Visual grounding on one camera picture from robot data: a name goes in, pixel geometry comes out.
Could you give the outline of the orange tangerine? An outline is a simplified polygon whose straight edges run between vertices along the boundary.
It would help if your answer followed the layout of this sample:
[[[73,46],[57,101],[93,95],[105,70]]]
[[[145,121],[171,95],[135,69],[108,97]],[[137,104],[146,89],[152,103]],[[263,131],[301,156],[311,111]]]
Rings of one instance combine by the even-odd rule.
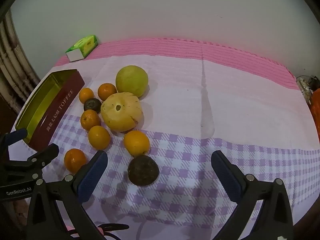
[[[82,113],[80,124],[84,130],[89,131],[94,126],[100,126],[101,120],[96,111],[88,109]]]
[[[82,150],[72,148],[65,153],[64,165],[71,174],[76,174],[85,164],[87,158]]]
[[[93,90],[91,90],[90,88],[83,88],[80,90],[79,100],[82,104],[85,104],[87,100],[92,98],[94,98]]]
[[[98,88],[98,96],[102,101],[105,101],[109,96],[115,93],[117,93],[117,89],[111,83],[103,83]]]

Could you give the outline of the yellow orange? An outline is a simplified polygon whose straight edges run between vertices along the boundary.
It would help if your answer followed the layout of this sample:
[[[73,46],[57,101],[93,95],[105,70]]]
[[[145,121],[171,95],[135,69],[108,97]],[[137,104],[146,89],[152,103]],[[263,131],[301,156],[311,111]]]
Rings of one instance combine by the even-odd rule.
[[[123,144],[132,157],[145,155],[150,149],[150,141],[146,134],[133,130],[124,135]]]
[[[93,126],[88,132],[88,140],[96,150],[104,150],[109,146],[111,136],[104,127]]]

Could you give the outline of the large dark passion fruit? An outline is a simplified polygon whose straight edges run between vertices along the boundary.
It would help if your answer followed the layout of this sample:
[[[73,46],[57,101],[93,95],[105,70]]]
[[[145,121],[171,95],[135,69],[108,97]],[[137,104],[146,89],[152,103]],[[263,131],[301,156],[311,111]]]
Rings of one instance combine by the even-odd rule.
[[[127,175],[134,185],[149,186],[158,178],[159,167],[149,156],[139,155],[130,161]]]

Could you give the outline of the small dark passion fruit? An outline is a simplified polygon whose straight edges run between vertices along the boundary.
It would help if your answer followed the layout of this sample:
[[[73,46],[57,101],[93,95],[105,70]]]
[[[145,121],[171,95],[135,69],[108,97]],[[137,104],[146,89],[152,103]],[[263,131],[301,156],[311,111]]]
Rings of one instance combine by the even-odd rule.
[[[101,101],[96,98],[88,99],[84,103],[84,111],[93,110],[99,114],[101,110],[101,105]]]

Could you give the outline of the pale yellow apple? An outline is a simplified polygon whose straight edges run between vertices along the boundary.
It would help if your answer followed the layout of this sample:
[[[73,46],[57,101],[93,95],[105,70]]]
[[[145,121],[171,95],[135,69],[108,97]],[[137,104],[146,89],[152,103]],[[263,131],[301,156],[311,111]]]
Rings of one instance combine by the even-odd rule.
[[[130,92],[112,94],[102,103],[100,111],[106,126],[115,132],[135,128],[143,117],[139,98]]]

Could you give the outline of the green round fruit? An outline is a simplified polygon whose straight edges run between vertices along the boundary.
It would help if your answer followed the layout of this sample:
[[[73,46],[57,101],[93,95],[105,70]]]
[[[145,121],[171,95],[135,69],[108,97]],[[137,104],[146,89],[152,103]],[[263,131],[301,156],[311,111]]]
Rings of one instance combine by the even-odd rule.
[[[148,74],[139,66],[125,66],[116,75],[118,93],[129,92],[140,98],[145,93],[148,83]]]

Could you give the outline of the dark wooden furniture edge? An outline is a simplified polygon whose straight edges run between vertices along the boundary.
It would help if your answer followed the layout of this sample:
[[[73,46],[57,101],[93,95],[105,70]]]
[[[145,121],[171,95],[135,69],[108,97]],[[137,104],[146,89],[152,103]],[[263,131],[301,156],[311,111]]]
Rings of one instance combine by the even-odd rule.
[[[1,99],[18,114],[40,79],[19,42],[11,11],[1,21],[0,54]]]

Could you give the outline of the red gold toffee tin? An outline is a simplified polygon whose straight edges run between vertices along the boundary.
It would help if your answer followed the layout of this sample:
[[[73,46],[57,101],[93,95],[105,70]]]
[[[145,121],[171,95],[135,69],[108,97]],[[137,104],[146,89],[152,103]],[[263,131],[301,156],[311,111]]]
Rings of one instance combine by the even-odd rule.
[[[16,129],[25,128],[24,142],[33,150],[46,148],[68,107],[85,82],[76,69],[50,73],[25,103]]]

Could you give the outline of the green tissue box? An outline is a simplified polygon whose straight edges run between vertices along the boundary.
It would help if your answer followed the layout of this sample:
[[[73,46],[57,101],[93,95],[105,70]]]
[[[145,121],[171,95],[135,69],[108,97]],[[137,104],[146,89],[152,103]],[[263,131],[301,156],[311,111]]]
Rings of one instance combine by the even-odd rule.
[[[81,38],[65,52],[69,62],[85,59],[98,45],[95,35],[88,35]]]

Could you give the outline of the pink purple checkered tablecloth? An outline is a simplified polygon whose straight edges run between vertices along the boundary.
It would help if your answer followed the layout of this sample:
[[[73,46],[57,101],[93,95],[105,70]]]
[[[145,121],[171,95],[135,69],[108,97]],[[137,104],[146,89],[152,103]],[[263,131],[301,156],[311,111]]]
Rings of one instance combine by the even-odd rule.
[[[282,179],[293,220],[305,215],[319,195],[319,139],[286,67],[212,43],[152,38],[101,44],[54,69],[77,69],[97,90],[131,64],[149,76],[138,127],[160,174],[148,187],[129,182],[130,155],[112,134],[108,167],[84,204],[93,222],[128,224],[122,239],[212,239],[235,208],[211,167],[218,149],[244,173]]]

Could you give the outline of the orange plastic bag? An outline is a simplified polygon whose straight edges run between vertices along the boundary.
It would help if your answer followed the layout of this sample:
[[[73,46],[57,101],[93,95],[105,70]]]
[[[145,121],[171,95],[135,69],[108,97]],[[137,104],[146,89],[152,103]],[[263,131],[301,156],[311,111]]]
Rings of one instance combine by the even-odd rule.
[[[320,139],[320,89],[317,89],[310,98],[310,112],[315,122],[318,138]]]

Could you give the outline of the clutter beside bag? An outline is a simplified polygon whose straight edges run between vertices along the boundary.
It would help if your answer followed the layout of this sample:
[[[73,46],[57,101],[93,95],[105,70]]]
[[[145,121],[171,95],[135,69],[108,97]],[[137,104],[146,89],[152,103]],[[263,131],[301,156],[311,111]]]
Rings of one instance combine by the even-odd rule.
[[[319,78],[317,76],[301,75],[296,78],[296,83],[308,104],[311,103],[312,94],[319,89]]]

